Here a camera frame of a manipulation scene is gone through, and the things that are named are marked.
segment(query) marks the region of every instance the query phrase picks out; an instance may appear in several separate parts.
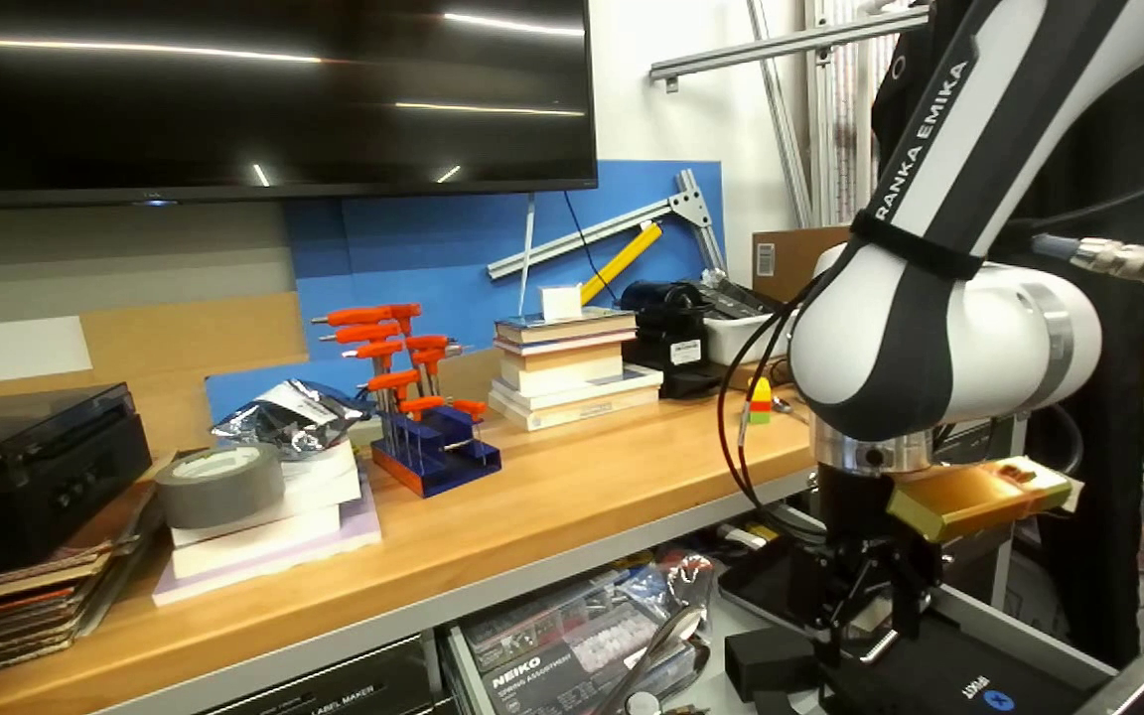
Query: cardboard box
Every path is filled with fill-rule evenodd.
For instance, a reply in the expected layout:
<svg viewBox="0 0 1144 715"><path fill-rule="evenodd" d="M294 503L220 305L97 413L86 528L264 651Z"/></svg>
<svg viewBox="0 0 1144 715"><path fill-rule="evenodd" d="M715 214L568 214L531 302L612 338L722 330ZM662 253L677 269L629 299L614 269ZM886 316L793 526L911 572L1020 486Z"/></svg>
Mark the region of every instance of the cardboard box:
<svg viewBox="0 0 1144 715"><path fill-rule="evenodd" d="M789 302L810 277L822 249L851 237L851 225L757 229L753 290Z"/></svg>

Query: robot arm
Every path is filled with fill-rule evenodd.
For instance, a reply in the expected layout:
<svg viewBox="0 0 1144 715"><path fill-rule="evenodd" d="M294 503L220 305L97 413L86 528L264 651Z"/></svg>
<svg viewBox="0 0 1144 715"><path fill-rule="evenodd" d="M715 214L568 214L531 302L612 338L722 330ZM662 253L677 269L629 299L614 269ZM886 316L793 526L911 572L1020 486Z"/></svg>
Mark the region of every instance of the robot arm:
<svg viewBox="0 0 1144 715"><path fill-rule="evenodd" d="M980 257L1073 118L1136 68L1144 0L973 0L793 320L789 369L832 429L886 441L1053 404L1092 373L1083 293Z"/></svg>

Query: television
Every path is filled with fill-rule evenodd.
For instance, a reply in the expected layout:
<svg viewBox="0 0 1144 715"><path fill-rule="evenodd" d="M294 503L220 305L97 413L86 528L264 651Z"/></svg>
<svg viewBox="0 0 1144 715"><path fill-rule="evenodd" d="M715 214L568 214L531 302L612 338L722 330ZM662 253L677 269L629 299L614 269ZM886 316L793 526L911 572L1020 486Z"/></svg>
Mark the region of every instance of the television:
<svg viewBox="0 0 1144 715"><path fill-rule="evenodd" d="M0 208L557 185L589 0L0 0Z"/></svg>

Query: metal pole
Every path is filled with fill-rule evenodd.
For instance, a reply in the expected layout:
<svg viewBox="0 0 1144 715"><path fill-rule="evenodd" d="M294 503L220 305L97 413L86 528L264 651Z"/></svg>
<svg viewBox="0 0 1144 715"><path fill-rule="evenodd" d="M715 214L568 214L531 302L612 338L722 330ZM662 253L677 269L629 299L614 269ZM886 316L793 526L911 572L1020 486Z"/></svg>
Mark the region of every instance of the metal pole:
<svg viewBox="0 0 1144 715"><path fill-rule="evenodd" d="M771 57L859 45L871 36L891 36L891 33L907 33L907 29L922 29L922 22L931 22L931 8L907 8L894 15L871 15L871 19L833 22L833 29L808 29L808 33L781 36L781 38L765 38L765 45L739 45L739 48L722 48L722 50L662 60L662 65L651 65L649 78L681 78L681 75L695 75L695 71L757 65Z"/></svg>
<svg viewBox="0 0 1144 715"><path fill-rule="evenodd" d="M715 217L708 214L704 189L695 181L695 172L681 172L681 195L667 195L661 201L636 208L636 211L614 214L609 221L596 221L596 225L547 237L547 242L542 242L531 249L524 246L522 253L490 262L490 277L491 283L508 277L515 269L528 269L536 262L552 262L552 257L573 253L573 249L583 249L591 242L604 242L612 233L636 229L638 221L651 221L651 217L662 217L662 214L677 214L677 217L693 221L708 269L726 277L726 257L722 257L722 246L719 246L719 233L715 233Z"/></svg>
<svg viewBox="0 0 1144 715"><path fill-rule="evenodd" d="M832 19L828 0L808 0L810 29L841 29ZM808 57L808 107L810 107L810 217L833 221L833 50Z"/></svg>
<svg viewBox="0 0 1144 715"><path fill-rule="evenodd" d="M765 33L765 11L764 0L747 0L747 15L753 22L753 38L764 45ZM781 180L785 189L793 200L793 217L798 225L813 225L810 214L810 176L808 176L808 158L804 158L804 143L798 143L798 126L793 114L781 107L779 93L781 93L781 75L771 60L757 65L764 68L764 86L765 86L765 105L771 105L771 123L775 123L775 143L779 143L779 164L781 164Z"/></svg>

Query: book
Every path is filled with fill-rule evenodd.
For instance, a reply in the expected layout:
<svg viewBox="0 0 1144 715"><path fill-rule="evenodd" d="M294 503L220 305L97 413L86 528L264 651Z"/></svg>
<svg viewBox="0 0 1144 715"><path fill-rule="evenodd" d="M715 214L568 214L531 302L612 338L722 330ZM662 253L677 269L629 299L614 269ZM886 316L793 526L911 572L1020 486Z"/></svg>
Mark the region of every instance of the book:
<svg viewBox="0 0 1144 715"><path fill-rule="evenodd" d="M536 356L536 354L568 354L568 350L589 350L589 346L614 346L618 350L633 338L636 338L636 330L557 338L557 340L503 340L503 338L498 338L498 346L502 346L502 354L512 354L512 356Z"/></svg>
<svg viewBox="0 0 1144 715"><path fill-rule="evenodd" d="M515 429L557 429L576 422L596 422L609 413L638 410L661 400L662 373L636 369L609 391L576 391L576 393L547 393L524 396L508 387L491 383L490 404Z"/></svg>
<svg viewBox="0 0 1144 715"><path fill-rule="evenodd" d="M636 334L633 311L589 305L581 316L542 320L542 316L508 316L491 324L498 340L576 340L596 334Z"/></svg>
<svg viewBox="0 0 1144 715"><path fill-rule="evenodd" d="M622 364L618 373L609 379L591 379L591 383L573 383L559 391L546 391L546 393L515 393L508 387L498 387L498 393L522 410L552 410L552 404L573 404L573 400L591 400L591 396L612 396L612 393L657 393L662 383L661 369L642 369L642 364Z"/></svg>
<svg viewBox="0 0 1144 715"><path fill-rule="evenodd" d="M167 602L180 602L180 600L196 600L203 592L220 592L220 587L229 587L229 585L241 585L241 581L286 572L294 563L311 563L311 559L327 559L327 556L338 556L338 552L380 543L380 520L377 520L377 503L373 503L371 490L365 490L363 499L344 499L338 515L342 515L342 526L328 536L318 536L318 542L305 542L305 543L286 543L282 552L271 552L264 559L228 563L228 568L196 576L196 581L183 581L167 563L159 585L156 585L156 592L151 592L151 602L167 609Z"/></svg>
<svg viewBox="0 0 1144 715"><path fill-rule="evenodd" d="M941 543L965 531L989 531L1047 507L1073 507L1079 482L1029 455L949 466L894 478L891 515Z"/></svg>
<svg viewBox="0 0 1144 715"><path fill-rule="evenodd" d="M546 356L508 356L498 363L498 383L503 383L515 393L552 393L583 383L604 383L622 373L618 346L589 346L568 354L546 354Z"/></svg>

